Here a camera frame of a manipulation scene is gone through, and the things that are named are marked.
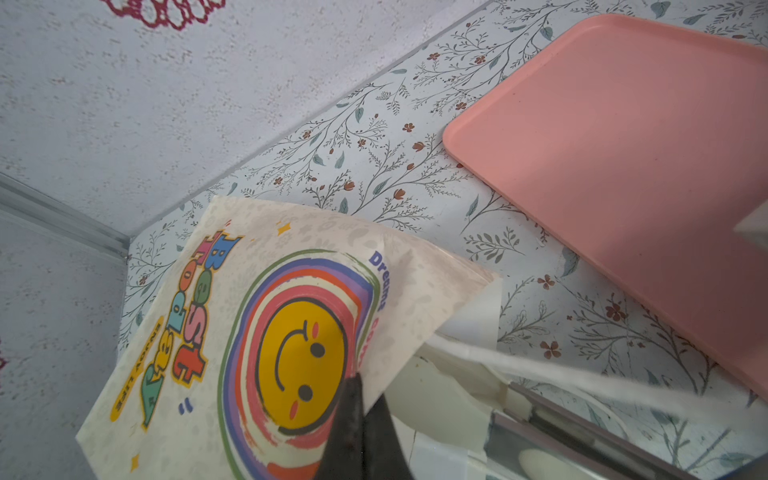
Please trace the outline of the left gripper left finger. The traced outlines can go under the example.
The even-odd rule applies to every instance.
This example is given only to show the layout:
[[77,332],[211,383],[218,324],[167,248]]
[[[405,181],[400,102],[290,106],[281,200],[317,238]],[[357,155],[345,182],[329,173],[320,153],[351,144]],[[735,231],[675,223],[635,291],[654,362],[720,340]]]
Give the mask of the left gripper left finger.
[[359,374],[344,380],[315,480],[363,478],[362,380]]

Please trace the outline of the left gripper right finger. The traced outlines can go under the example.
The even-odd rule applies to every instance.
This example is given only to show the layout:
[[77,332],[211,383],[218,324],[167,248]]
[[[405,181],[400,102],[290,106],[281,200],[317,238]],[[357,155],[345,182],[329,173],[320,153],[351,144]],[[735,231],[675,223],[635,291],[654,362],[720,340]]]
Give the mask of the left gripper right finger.
[[365,480],[413,480],[386,398],[380,396],[363,419]]

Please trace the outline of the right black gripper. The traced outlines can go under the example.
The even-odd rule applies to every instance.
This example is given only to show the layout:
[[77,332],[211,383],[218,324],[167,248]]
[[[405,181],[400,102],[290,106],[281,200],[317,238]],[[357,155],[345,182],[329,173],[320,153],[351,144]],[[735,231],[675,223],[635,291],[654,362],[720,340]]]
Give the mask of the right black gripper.
[[733,231],[764,251],[768,250],[768,201],[744,217]]

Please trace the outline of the white paper bag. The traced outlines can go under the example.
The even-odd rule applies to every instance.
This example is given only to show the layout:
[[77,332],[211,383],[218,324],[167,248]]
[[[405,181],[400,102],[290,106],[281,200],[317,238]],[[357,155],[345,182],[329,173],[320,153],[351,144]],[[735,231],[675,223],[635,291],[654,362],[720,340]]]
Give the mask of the white paper bag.
[[99,479],[309,479],[343,381],[371,406],[416,354],[494,366],[688,473],[767,452],[767,406],[519,216],[355,215],[215,196],[184,229],[76,439]]

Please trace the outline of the metal tongs white tips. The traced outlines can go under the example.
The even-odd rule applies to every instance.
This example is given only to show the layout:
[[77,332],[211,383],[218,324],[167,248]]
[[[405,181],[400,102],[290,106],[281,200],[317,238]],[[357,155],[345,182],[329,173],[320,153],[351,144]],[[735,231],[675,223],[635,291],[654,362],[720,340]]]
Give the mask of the metal tongs white tips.
[[417,479],[686,479],[464,353],[414,355],[384,397]]

